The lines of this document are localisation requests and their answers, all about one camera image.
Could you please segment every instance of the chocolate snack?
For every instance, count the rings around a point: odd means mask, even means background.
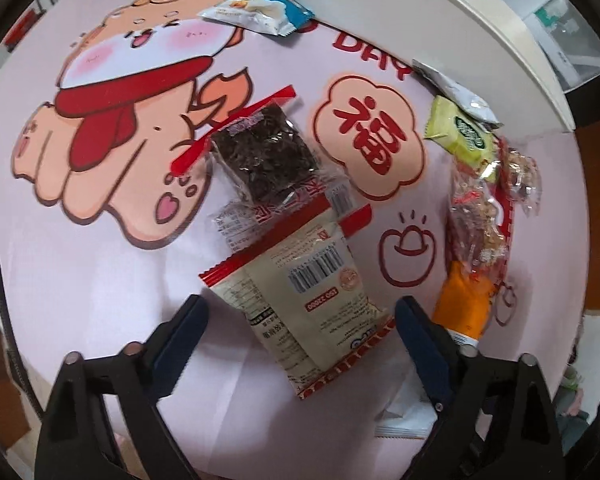
[[[216,156],[252,203],[282,202],[286,190],[318,169],[300,133],[277,104],[227,125],[211,140]]]

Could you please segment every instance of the floor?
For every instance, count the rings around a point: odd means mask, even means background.
[[[586,315],[584,330],[578,345],[578,359],[574,363],[582,376],[584,391],[582,410],[589,413],[589,422],[596,416],[600,403],[600,315]]]

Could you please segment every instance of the dog paw print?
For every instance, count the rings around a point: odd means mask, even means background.
[[[171,191],[165,191],[158,199],[158,202],[155,204],[155,222],[159,225],[167,224],[178,215],[181,202],[177,195],[182,194],[182,189],[184,189],[185,198],[195,197],[199,190],[198,184],[192,182],[190,174],[176,178],[171,173],[167,173],[164,176],[163,182],[167,187],[172,184],[179,186],[180,193],[174,195]]]

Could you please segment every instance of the pink heart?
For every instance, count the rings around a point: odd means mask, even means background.
[[[166,224],[178,214],[180,209],[180,200],[171,193],[164,193],[155,205],[155,222],[157,224]]]

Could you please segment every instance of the cloud-shaped sticker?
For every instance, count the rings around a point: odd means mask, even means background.
[[[426,156],[404,97],[389,86],[347,75],[335,81],[314,116],[314,136],[372,200],[391,198],[424,173]]]

